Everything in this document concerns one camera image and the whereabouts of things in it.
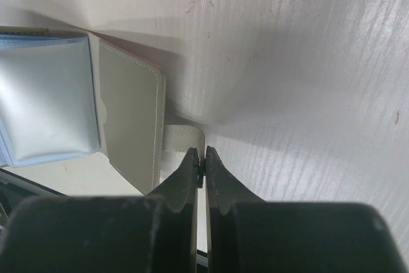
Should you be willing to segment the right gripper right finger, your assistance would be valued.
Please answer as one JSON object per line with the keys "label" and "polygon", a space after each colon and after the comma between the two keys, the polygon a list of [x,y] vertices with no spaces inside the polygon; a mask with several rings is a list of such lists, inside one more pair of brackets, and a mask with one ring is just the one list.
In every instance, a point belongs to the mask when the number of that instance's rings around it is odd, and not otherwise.
{"label": "right gripper right finger", "polygon": [[205,179],[210,272],[406,272],[380,213],[363,203],[267,202],[213,147]]}

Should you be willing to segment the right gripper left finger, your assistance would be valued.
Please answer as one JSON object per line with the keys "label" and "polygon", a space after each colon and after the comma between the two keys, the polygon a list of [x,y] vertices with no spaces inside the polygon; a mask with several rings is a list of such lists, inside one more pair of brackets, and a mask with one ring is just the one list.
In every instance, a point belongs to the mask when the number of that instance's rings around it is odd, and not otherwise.
{"label": "right gripper left finger", "polygon": [[37,196],[12,213],[2,272],[195,272],[195,148],[145,196]]}

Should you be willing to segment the grey leather card holder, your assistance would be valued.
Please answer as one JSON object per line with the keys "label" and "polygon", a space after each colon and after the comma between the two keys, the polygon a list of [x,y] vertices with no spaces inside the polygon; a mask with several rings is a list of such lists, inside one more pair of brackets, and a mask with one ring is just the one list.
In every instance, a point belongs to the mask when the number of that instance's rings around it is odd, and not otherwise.
{"label": "grey leather card holder", "polygon": [[165,124],[166,78],[85,30],[1,28],[1,165],[68,196],[142,196],[203,132]]}

